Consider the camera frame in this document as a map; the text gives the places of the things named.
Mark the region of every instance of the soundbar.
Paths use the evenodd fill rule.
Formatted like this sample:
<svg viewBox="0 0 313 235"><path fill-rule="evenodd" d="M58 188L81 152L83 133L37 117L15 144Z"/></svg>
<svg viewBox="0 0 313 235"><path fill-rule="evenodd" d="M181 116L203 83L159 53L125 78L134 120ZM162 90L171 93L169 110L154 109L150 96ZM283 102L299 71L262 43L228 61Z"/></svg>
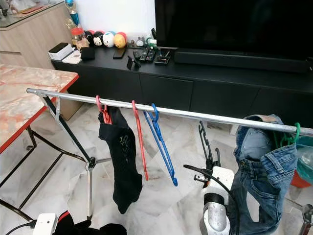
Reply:
<svg viewBox="0 0 313 235"><path fill-rule="evenodd" d="M312 71L308 60L260 55L256 53L178 48L175 63L226 66L246 69L304 73Z"/></svg>

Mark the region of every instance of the stuffed toy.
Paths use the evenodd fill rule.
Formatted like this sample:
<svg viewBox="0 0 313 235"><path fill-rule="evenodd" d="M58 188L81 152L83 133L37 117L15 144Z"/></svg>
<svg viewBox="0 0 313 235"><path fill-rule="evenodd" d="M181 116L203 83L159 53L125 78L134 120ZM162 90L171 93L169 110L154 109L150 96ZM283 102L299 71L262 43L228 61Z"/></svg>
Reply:
<svg viewBox="0 0 313 235"><path fill-rule="evenodd" d="M114 45L117 48L124 48L126 46L126 34L123 32L118 32L115 36L114 36Z"/></svg>
<svg viewBox="0 0 313 235"><path fill-rule="evenodd" d="M85 35L89 42L89 46L92 47L94 45L94 42L93 42L94 31L92 30L85 31Z"/></svg>
<svg viewBox="0 0 313 235"><path fill-rule="evenodd" d="M101 45L102 45L103 34L104 34L103 31L96 31L96 32L93 34L93 43L94 43L96 46L101 46Z"/></svg>
<svg viewBox="0 0 313 235"><path fill-rule="evenodd" d="M114 32L112 32L112 31L106 32L102 38L103 44L106 47L113 47L114 46L114 36L115 36Z"/></svg>

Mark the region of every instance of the remote control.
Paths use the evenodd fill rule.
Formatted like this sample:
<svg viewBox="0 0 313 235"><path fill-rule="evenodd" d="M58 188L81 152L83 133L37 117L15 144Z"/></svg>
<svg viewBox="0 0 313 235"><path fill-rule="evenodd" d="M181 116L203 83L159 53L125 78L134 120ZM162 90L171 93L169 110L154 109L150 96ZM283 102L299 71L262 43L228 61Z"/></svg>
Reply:
<svg viewBox="0 0 313 235"><path fill-rule="evenodd" d="M151 29L151 33L152 33L153 39L157 39L157 32L155 28Z"/></svg>
<svg viewBox="0 0 313 235"><path fill-rule="evenodd" d="M155 50L150 50L148 52L148 55L146 57L146 61L147 62L153 62L154 58L155 58L155 55L156 55L156 51Z"/></svg>
<svg viewBox="0 0 313 235"><path fill-rule="evenodd" d="M140 59L141 55L139 54L139 52L138 52L137 50L134 50L134 51L133 51L133 54L134 54L135 60Z"/></svg>
<svg viewBox="0 0 313 235"><path fill-rule="evenodd" d="M146 47L145 50L141 53L141 57L140 57L139 61L145 62L146 61L146 57L148 55L148 52L149 52L149 48Z"/></svg>

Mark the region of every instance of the marble table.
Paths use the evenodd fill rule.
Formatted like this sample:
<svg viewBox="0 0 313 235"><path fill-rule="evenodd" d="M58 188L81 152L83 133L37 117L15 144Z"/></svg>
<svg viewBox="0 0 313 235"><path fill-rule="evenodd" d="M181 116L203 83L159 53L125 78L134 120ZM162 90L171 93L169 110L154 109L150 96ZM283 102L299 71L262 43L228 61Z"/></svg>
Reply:
<svg viewBox="0 0 313 235"><path fill-rule="evenodd" d="M78 77L75 72L0 64L0 153L46 109L27 88L64 92Z"/></svg>
<svg viewBox="0 0 313 235"><path fill-rule="evenodd" d="M39 187L41 182L57 164L63 154L84 161L78 155L69 153L55 146L30 128L30 124L46 109L40 97L26 93L29 87L45 89L54 92L64 92L77 79L75 72L48 70L14 65L0 64L0 153L2 153L24 130L27 130L32 145L27 147L28 153L22 157L19 163L0 182L2 187L13 173L21 166L28 156L37 147L35 137L60 152L53 164L44 173L41 179L32 188L19 207L15 207L4 201L0 195L0 205L5 206L26 220L32 220L30 216L22 212L23 206Z"/></svg>

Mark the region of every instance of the marble floor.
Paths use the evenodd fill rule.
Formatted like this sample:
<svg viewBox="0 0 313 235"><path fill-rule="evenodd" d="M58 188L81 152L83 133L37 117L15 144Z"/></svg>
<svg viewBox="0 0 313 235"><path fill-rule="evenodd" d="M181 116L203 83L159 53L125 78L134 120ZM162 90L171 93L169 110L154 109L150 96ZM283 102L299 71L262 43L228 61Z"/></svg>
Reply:
<svg viewBox="0 0 313 235"><path fill-rule="evenodd" d="M135 133L136 166L138 172L143 175L133 112L126 109L121 111ZM110 157L108 146L98 138L97 115L95 105L84 104L68 124L90 156L98 159L108 158ZM91 227L100 228L107 223L119 223L124 225L129 235L200 235L199 220L203 210L203 198L200 194L202 183L193 180L194 172L182 167L183 164L204 167L205 159L198 133L199 122L180 117L160 116L162 134L179 182L178 187L175 187L142 113L140 119L149 181L142 181L143 188L139 200L132 203L125 214L120 214L112 199L114 190L112 163L109 161L98 164L93 171L94 204ZM72 140L48 112L42 114L31 127L55 145L81 155ZM222 166L236 172L238 167L232 154L235 136L229 135L229 128L227 125L209 123L209 127L206 128L207 138L212 149L215 147L220 149ZM29 137L24 132L0 155L0 180L23 157L29 144ZM33 154L0 189L0 198L18 206L56 157L55 150L38 140L38 147ZM23 211L37 218L40 213L54 212L60 215L69 210L75 223L85 220L87 175L84 167L83 162L63 156L26 203ZM291 186L286 197L300 204L313 204L312 195L313 187L298 189ZM251 217L258 221L258 204L252 196L248 197L248 202ZM0 234L5 234L22 223L25 223L25 220L0 206ZM296 235L301 225L301 212L285 202L281 223L273 234ZM31 235L32 230L21 228L12 234Z"/></svg>

